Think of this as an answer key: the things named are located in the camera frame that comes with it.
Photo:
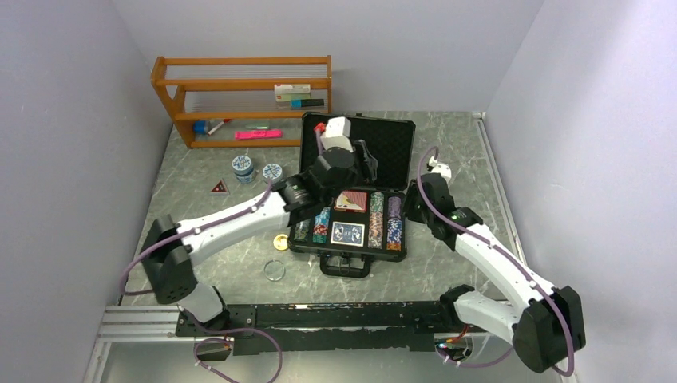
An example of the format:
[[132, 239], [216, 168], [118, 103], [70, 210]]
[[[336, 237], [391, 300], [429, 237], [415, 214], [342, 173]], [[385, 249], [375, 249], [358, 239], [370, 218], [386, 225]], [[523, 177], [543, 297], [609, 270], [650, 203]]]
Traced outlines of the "purple white chip stack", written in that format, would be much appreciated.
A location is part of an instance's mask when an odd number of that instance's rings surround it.
[[397, 195], [391, 196], [387, 201], [388, 219], [402, 219], [402, 198]]

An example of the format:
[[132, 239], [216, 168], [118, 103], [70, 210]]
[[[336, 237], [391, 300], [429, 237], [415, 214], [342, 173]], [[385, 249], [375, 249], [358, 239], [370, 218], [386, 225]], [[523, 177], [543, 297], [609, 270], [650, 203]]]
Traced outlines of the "blue playing card deck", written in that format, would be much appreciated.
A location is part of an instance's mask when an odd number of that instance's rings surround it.
[[352, 247], [363, 247], [365, 225], [360, 223], [333, 222], [330, 243]]

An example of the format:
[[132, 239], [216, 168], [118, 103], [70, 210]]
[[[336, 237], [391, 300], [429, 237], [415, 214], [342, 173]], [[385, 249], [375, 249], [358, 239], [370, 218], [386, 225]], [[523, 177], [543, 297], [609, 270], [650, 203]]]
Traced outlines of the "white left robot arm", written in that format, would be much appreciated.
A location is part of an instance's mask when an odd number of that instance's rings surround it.
[[325, 148], [303, 172], [239, 205], [179, 223], [169, 216], [156, 220], [140, 254], [151, 293], [162, 305], [182, 307], [206, 334], [221, 334], [230, 317], [227, 304], [198, 279], [195, 267], [252, 236], [316, 217], [343, 191], [374, 182], [377, 170], [366, 142], [354, 140]]

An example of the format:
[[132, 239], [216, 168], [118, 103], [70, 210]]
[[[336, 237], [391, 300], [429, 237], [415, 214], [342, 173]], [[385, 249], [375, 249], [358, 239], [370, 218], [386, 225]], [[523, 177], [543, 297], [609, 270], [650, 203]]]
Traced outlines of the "dark green white chip stack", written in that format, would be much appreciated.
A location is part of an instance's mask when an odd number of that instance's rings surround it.
[[383, 213], [385, 196], [380, 191], [374, 191], [370, 194], [370, 213]]

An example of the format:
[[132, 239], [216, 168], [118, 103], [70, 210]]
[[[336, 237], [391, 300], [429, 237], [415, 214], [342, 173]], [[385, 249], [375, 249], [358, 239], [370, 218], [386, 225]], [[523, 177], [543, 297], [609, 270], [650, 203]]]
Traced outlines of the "clear round plastic disc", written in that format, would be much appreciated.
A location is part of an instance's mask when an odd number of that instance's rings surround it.
[[267, 280], [271, 282], [278, 282], [284, 278], [286, 274], [286, 267], [278, 259], [272, 259], [265, 263], [263, 272]]

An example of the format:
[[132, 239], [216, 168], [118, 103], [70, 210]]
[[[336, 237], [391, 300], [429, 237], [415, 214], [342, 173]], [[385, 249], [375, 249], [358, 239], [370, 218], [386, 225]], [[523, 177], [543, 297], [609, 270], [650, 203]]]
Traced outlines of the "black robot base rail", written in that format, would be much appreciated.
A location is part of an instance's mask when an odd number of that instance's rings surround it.
[[236, 356], [283, 351], [404, 348], [431, 351], [464, 325], [438, 301], [243, 304], [228, 307], [224, 329]]

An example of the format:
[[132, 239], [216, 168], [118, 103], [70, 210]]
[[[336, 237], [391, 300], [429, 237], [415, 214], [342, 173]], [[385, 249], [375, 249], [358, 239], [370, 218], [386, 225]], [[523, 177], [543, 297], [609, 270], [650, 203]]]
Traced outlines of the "red playing card deck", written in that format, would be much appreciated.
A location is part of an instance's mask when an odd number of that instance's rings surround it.
[[336, 211], [363, 213], [368, 208], [368, 193], [366, 191], [343, 191], [335, 200]]

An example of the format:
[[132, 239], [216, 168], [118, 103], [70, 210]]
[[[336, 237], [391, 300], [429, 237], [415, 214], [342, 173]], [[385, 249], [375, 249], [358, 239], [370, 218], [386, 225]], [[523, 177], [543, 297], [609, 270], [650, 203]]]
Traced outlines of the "pink white chip stack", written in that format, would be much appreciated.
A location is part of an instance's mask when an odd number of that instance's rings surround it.
[[371, 212], [369, 221], [368, 247], [382, 249], [383, 243], [383, 213]]

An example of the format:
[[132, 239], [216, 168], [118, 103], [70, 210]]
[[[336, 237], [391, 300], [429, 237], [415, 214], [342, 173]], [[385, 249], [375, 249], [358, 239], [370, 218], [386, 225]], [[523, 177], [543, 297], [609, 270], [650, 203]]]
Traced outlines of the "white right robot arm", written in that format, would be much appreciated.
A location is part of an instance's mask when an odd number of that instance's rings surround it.
[[468, 285], [450, 288], [440, 297], [438, 317], [444, 328], [478, 326], [510, 344], [533, 372], [555, 369], [565, 360], [569, 365], [563, 374], [572, 375], [574, 355], [586, 345], [581, 298], [573, 288], [557, 287], [529, 269], [479, 215], [456, 206], [439, 173], [410, 181], [402, 211], [469, 260], [504, 296], [496, 301]]

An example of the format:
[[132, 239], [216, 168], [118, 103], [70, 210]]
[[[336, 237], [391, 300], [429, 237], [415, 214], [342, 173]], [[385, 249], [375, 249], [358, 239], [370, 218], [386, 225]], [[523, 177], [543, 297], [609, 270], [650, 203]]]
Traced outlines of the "yellow dealer button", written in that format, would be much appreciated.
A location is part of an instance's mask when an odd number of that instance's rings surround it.
[[286, 234], [279, 234], [273, 239], [273, 246], [277, 251], [286, 251], [289, 248], [288, 236]]

